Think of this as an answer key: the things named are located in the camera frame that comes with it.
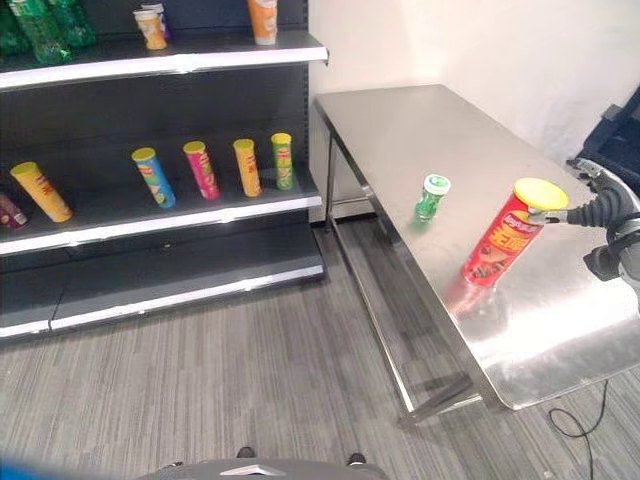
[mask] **stainless steel table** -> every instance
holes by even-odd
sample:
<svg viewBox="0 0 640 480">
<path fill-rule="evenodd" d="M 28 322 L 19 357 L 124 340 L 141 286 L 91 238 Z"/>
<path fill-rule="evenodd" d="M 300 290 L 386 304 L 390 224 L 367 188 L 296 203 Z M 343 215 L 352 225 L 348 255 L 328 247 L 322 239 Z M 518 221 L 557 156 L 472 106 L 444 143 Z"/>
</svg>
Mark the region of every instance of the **stainless steel table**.
<svg viewBox="0 0 640 480">
<path fill-rule="evenodd" d="M 327 225 L 336 233 L 406 408 L 403 424 L 482 398 L 519 410 L 640 364 L 633 290 L 600 282 L 583 255 L 604 231 L 547 226 L 495 289 L 460 268 L 520 177 L 560 185 L 572 205 L 592 198 L 560 166 L 441 85 L 336 93 L 316 106 L 330 133 Z M 378 213 L 430 315 L 466 376 L 415 406 L 332 216 L 337 148 Z M 453 184 L 428 228 L 413 208 L 429 173 Z M 473 395 L 479 392 L 480 397 Z"/>
</svg>

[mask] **green bottle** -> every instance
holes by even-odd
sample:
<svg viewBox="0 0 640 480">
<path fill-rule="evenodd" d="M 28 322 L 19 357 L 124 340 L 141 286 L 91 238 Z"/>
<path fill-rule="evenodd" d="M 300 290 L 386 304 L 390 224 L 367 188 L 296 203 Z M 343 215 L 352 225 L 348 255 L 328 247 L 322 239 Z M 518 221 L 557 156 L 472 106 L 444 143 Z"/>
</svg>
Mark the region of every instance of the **green bottle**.
<svg viewBox="0 0 640 480">
<path fill-rule="evenodd" d="M 96 34 L 78 0 L 49 0 L 49 5 L 69 45 L 87 47 L 96 43 Z"/>
<path fill-rule="evenodd" d="M 416 204 L 416 220 L 428 223 L 436 214 L 438 204 L 451 188 L 451 182 L 442 175 L 431 174 L 424 179 L 422 196 Z"/>
<path fill-rule="evenodd" d="M 9 8 L 0 1 L 0 54 L 19 55 L 31 50 L 29 40 L 24 36 Z"/>
<path fill-rule="evenodd" d="M 9 0 L 9 8 L 40 63 L 56 65 L 71 60 L 71 50 L 44 0 Z"/>
</svg>

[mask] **blue chip can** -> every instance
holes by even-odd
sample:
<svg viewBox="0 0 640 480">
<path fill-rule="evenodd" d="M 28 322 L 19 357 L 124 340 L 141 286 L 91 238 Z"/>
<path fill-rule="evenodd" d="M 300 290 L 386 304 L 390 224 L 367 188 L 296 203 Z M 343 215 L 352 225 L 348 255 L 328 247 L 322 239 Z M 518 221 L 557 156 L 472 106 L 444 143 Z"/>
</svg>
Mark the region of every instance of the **blue chip can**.
<svg viewBox="0 0 640 480">
<path fill-rule="evenodd" d="M 147 186 L 155 201 L 162 208 L 171 208 L 176 204 L 176 197 L 171 190 L 171 185 L 164 176 L 156 151 L 150 147 L 139 148 L 131 154 L 131 158 L 138 170 L 147 182 Z"/>
</svg>

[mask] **shelf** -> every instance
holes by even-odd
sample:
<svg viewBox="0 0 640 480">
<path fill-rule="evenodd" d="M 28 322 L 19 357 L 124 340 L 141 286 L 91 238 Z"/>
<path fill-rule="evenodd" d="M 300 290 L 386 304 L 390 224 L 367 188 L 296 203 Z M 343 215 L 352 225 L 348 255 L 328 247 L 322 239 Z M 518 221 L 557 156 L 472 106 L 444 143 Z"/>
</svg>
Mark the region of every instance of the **shelf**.
<svg viewBox="0 0 640 480">
<path fill-rule="evenodd" d="M 39 86 L 216 69 L 322 61 L 329 53 L 304 31 L 281 31 L 278 43 L 257 46 L 247 34 L 197 33 L 178 37 L 165 50 L 150 52 L 142 36 L 100 39 L 73 52 L 66 65 L 42 67 L 31 56 L 10 58 L 0 67 L 0 92 Z"/>
<path fill-rule="evenodd" d="M 143 314 L 324 271 L 311 228 L 298 224 L 6 274 L 0 337 Z"/>
<path fill-rule="evenodd" d="M 311 175 L 304 167 L 296 171 L 293 188 L 285 191 L 276 188 L 275 169 L 261 170 L 263 193 L 255 198 L 246 197 L 240 179 L 237 175 L 232 177 L 228 181 L 219 178 L 221 195 L 213 201 L 202 198 L 195 180 L 172 181 L 177 203 L 166 210 L 155 203 L 142 180 L 139 184 L 127 187 L 78 192 L 74 201 L 70 202 L 74 207 L 74 216 L 64 223 L 52 222 L 38 209 L 21 229 L 3 229 L 0 233 L 0 255 L 74 247 L 161 230 L 228 223 L 322 204 Z"/>
</svg>

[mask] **robotic arm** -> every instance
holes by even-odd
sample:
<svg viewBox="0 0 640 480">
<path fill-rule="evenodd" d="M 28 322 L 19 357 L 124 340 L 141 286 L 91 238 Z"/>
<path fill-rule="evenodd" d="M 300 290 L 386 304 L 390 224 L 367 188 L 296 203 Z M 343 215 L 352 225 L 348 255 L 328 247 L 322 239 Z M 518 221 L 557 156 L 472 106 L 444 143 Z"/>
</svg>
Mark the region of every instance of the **robotic arm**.
<svg viewBox="0 0 640 480">
<path fill-rule="evenodd" d="M 572 210 L 534 212 L 529 221 L 606 228 L 607 245 L 593 249 L 584 261 L 602 281 L 622 277 L 640 300 L 640 199 L 597 163 L 579 158 L 574 165 L 591 178 L 596 198 Z"/>
</svg>

